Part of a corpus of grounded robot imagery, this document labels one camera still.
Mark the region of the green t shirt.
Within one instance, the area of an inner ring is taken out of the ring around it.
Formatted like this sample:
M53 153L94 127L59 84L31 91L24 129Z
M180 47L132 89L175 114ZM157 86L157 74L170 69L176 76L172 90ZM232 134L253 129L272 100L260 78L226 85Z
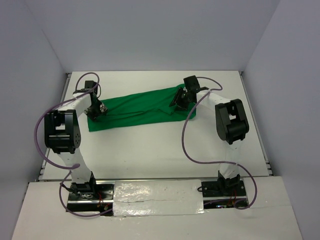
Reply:
M184 87L184 84L179 84L169 88L103 99L101 102L108 108L107 114L95 121L88 119L88 130L98 132L113 128L185 121L195 104L190 103L187 110L170 106L177 90Z

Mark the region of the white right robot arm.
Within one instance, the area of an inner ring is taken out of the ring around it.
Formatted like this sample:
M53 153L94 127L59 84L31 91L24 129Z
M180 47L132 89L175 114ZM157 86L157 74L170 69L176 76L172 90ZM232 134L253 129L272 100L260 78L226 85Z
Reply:
M220 96L215 91L221 91L222 85L216 80L219 88L201 87L195 75L183 79L184 87L179 87L171 103L171 107L186 111L190 109L182 128L181 145L186 157L192 158L187 154L185 147L185 131L187 123L197 106L202 105L214 112L215 129L218 137L228 148L226 160L212 161L211 164L219 164L217 180L202 183L197 189L204 197L234 196L240 186L241 177L239 173L239 150L242 146L246 134L249 132L249 122L245 112L243 102L236 99L228 99Z

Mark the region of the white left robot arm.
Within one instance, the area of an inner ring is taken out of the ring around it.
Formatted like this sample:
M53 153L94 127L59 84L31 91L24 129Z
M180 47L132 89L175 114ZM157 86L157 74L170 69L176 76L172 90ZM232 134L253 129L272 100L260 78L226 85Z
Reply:
M45 145L70 168L71 185L67 190L89 200L98 195L98 186L80 151L82 137L78 118L85 114L96 121L107 115L108 108L99 100L98 88L98 82L85 81L84 88L73 92L75 100L44 116Z

